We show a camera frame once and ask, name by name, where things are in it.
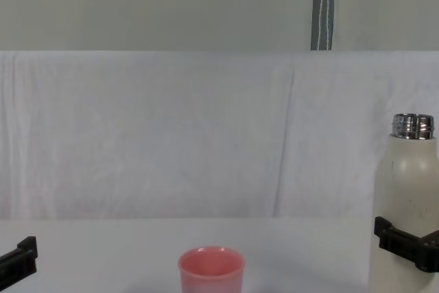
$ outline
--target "plastic cup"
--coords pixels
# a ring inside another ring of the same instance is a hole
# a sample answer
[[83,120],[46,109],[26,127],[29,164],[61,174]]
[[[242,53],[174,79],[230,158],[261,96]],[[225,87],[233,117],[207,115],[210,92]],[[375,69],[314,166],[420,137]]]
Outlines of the plastic cup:
[[178,260],[182,293],[241,293],[246,260],[227,247],[188,250]]

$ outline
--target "white fabric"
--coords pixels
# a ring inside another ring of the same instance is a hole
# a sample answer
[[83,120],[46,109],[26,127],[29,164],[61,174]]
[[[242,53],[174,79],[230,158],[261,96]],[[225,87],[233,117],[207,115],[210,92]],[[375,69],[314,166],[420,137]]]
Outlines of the white fabric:
[[278,215],[370,216],[395,113],[439,115],[438,53],[295,58]]
[[3,218],[272,216],[289,55],[3,53]]
[[392,115],[439,116],[438,71],[438,53],[0,53],[0,216],[368,217]]

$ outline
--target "table surface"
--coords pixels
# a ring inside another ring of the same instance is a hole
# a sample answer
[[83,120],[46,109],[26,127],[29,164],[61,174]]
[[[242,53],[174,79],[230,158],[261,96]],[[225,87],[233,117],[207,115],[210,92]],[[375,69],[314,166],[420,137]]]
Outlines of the table surface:
[[223,245],[247,259],[243,293],[365,292],[369,221],[167,219],[0,221],[0,252],[27,237],[37,273],[5,292],[177,293],[177,259]]

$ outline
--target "white bottle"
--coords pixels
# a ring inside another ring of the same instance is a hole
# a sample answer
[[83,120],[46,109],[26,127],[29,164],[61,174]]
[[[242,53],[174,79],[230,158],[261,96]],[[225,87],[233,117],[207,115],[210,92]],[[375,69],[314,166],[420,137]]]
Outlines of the white bottle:
[[[398,114],[392,126],[387,150],[377,169],[374,219],[383,217],[401,231],[424,237],[439,229],[439,162],[433,137],[434,118]],[[439,292],[434,273],[419,270],[413,261],[380,248],[379,243],[380,237],[373,235],[370,293]]]

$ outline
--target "wall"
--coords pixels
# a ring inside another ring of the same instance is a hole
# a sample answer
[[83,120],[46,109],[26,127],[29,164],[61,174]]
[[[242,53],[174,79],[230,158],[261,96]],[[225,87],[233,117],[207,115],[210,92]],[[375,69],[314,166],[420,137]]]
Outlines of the wall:
[[307,50],[312,0],[0,0],[0,49]]
[[335,0],[333,49],[437,50],[439,0]]

